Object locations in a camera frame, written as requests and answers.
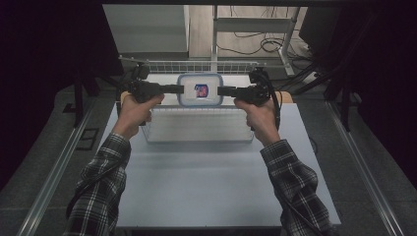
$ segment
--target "gray floor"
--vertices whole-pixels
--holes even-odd
[[[206,54],[195,54],[207,57]],[[283,72],[270,72],[275,79],[285,79]],[[86,128],[98,128],[97,142],[92,150],[76,150],[65,170],[57,190],[41,219],[35,235],[59,235],[65,228],[65,207],[71,199],[82,168],[91,160],[101,139],[108,116],[113,106],[114,88],[100,82],[102,92],[96,98],[91,118]],[[317,143],[317,158],[327,180],[342,224],[341,235],[389,235],[372,202],[357,167],[336,129],[326,107],[322,92],[326,85],[294,96],[309,136]],[[47,125],[39,135],[25,161],[0,193],[0,235],[16,235],[28,211],[42,187],[57,156],[66,144],[75,121],[74,114],[62,113],[67,103],[74,102],[72,88],[66,88],[55,97],[55,108]],[[386,195],[389,204],[399,219],[405,235],[417,235],[417,193],[405,178],[392,157],[379,143],[357,113],[350,109],[351,134],[362,151],[372,174]],[[85,142],[78,143],[86,147]],[[173,232],[142,231],[137,235],[161,235]],[[180,232],[176,235],[202,235],[202,232]],[[211,231],[210,235],[274,235],[269,231],[248,232],[239,230]]]

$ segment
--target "white platform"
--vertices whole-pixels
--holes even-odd
[[[113,109],[105,134],[116,119]],[[300,160],[317,172],[318,196],[328,208],[331,222],[340,224],[296,104],[283,104],[280,134]],[[150,145],[140,132],[131,145],[119,227],[281,225],[282,208],[257,140],[250,144]]]

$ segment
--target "plaid shirt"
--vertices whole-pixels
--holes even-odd
[[[126,161],[80,197],[69,217],[65,236],[114,235],[130,152],[130,144],[123,137],[117,134],[108,136],[95,158],[83,170],[77,188],[82,188],[89,178],[102,173],[120,158]],[[288,142],[283,140],[272,144],[262,149],[261,155],[267,165],[275,195],[283,206],[281,222],[287,234],[315,235],[285,207],[283,197],[316,227],[322,231],[331,229],[328,211],[315,194],[318,184],[316,173],[298,160]]]

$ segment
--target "left hand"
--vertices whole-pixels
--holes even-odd
[[[138,134],[139,125],[144,121],[150,121],[150,110],[160,104],[163,99],[164,94],[161,94],[154,96],[147,102],[138,103],[132,95],[126,95],[122,103],[119,119],[114,125],[112,132],[130,140]]]

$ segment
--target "floor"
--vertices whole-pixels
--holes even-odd
[[[255,16],[259,17],[266,8],[254,8]],[[248,14],[243,8],[235,8],[239,16]],[[277,14],[285,14],[285,9],[276,10]],[[210,7],[196,7],[191,11],[191,44],[190,56],[194,58],[209,57],[210,40],[206,34],[209,30],[197,27],[203,24],[199,21],[206,19],[210,24]],[[229,14],[229,8],[224,7],[219,11],[223,15]],[[228,44],[219,37],[218,44],[224,47],[232,47],[236,50],[251,51],[257,49],[259,39],[262,38],[236,38]],[[294,40],[294,47],[303,52],[303,43]],[[234,58],[241,55],[231,52],[221,52],[222,57]],[[253,58],[276,64],[277,55],[271,56],[262,51],[254,54]],[[273,69],[270,73],[275,80],[275,85],[280,86],[288,81],[284,73],[279,69]],[[74,194],[74,187],[79,178],[81,169],[89,162],[98,148],[99,140],[107,123],[107,118],[114,104],[115,90],[102,81],[98,81],[101,93],[95,100],[91,116],[86,129],[96,130],[96,142],[79,141],[65,169],[63,177],[59,181],[57,189],[52,196],[42,218],[39,219],[34,235],[59,235],[65,229],[65,208]],[[313,140],[312,146],[317,151],[317,159],[325,175],[330,194],[339,214],[342,224],[337,226],[340,235],[389,235],[381,219],[376,205],[373,203],[357,166],[354,163],[346,144],[343,142],[340,132],[337,130],[331,118],[330,111],[323,98],[323,90],[326,85],[311,89],[301,95],[293,96],[303,118],[306,130]],[[74,103],[72,88],[65,88],[55,97],[55,108],[47,125],[44,127],[38,140],[33,145],[25,161],[13,176],[9,184],[0,193],[0,235],[16,235],[22,226],[30,208],[35,201],[48,173],[56,159],[64,148],[68,138],[73,132],[75,116],[73,113],[63,113],[68,103]],[[398,218],[404,235],[417,235],[417,192],[405,178],[400,168],[387,153],[378,139],[368,129],[357,113],[357,108],[350,108],[349,121],[351,134],[361,150],[366,162],[370,166],[377,183],[387,197]],[[142,230],[133,235],[278,235],[276,229],[224,229],[214,231],[201,230],[174,230],[156,231]]]

